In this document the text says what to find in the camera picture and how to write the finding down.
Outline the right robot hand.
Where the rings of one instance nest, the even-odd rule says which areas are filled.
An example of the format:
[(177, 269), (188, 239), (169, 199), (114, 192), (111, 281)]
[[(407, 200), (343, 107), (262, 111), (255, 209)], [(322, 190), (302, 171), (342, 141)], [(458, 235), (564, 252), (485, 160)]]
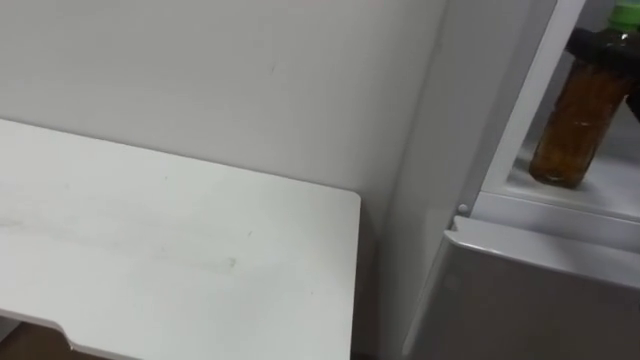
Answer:
[(632, 86), (625, 102), (639, 119), (639, 27), (630, 32), (575, 28), (565, 49), (576, 59), (629, 78)]

